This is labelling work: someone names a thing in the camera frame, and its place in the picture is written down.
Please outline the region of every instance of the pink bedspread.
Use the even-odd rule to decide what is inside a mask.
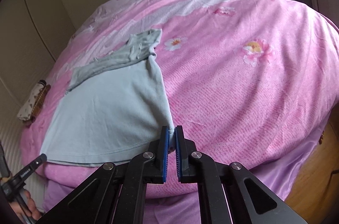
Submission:
[[[111,0],[78,30],[47,78],[44,108],[23,131],[23,164],[39,155],[72,70],[107,55],[130,34],[162,28],[157,63],[175,125],[216,161],[253,168],[305,139],[338,100],[338,29],[290,0]],[[197,190],[177,181],[147,197]],[[41,175],[76,187],[95,168],[47,163]]]

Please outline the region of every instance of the purple satin fabric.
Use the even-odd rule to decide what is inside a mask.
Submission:
[[[329,114],[322,123],[294,150],[275,161],[266,162],[251,172],[282,200],[291,191],[300,167],[312,153],[328,121]],[[73,188],[48,181],[43,208],[50,210]],[[144,224],[199,224],[200,209],[198,192],[180,196],[148,199],[145,202]]]

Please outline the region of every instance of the silver bolt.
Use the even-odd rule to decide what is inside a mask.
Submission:
[[[146,159],[151,159],[153,157],[153,153],[150,151],[146,151],[142,156]]]
[[[193,158],[197,158],[197,159],[201,158],[201,156],[202,156],[202,154],[199,151],[194,151],[194,152],[192,152],[191,155],[192,155]]]
[[[114,165],[113,165],[113,163],[108,162],[108,163],[104,164],[103,168],[104,168],[104,170],[111,170],[112,168],[114,168]]]
[[[231,164],[231,167],[232,167],[233,169],[235,169],[235,170],[240,170],[240,169],[242,168],[242,165],[241,165],[240,163],[238,163],[238,162],[233,162],[233,163]]]

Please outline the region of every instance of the wooden floor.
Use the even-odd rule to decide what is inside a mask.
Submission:
[[[324,131],[324,140],[302,166],[286,203],[308,224],[320,224],[339,198],[339,107]]]

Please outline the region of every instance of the headboard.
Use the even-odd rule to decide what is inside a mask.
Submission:
[[[0,2],[0,140],[13,174],[23,167],[19,150],[22,124],[16,114],[74,32],[61,0]],[[41,208],[44,180],[34,174],[26,184]]]

